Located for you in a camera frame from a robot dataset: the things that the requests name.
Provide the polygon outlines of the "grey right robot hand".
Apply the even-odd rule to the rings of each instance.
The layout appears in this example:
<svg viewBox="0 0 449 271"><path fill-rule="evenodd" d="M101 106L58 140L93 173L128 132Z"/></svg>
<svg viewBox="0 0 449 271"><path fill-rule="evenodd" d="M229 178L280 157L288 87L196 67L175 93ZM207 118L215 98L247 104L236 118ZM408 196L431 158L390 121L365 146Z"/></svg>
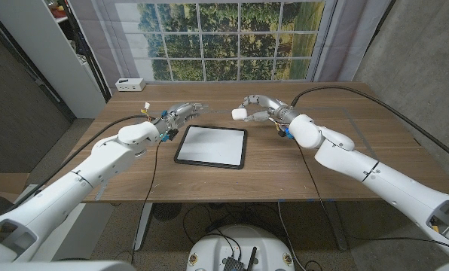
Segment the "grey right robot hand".
<svg viewBox="0 0 449 271"><path fill-rule="evenodd" d="M246 107L248 105L259 105L264 110L248 114ZM278 131L279 136L292 138L289 132L289 125L299 115L299 113L290 105L264 95L246 96L238 108L233 110L232 116L235 120L243 121L272 121Z"/></svg>

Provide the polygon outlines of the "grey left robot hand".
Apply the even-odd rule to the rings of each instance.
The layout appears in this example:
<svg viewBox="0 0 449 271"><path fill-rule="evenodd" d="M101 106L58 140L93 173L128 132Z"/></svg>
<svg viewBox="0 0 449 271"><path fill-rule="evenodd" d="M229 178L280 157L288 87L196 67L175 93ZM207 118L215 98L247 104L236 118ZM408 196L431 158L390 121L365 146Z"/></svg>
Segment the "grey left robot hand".
<svg viewBox="0 0 449 271"><path fill-rule="evenodd" d="M167 111L163 111L161 117L153 120L152 123L158 129L163 142L173 140L179 132L179 128L192 118L198 117L200 112L208 107L207 104L199 102L180 102Z"/></svg>

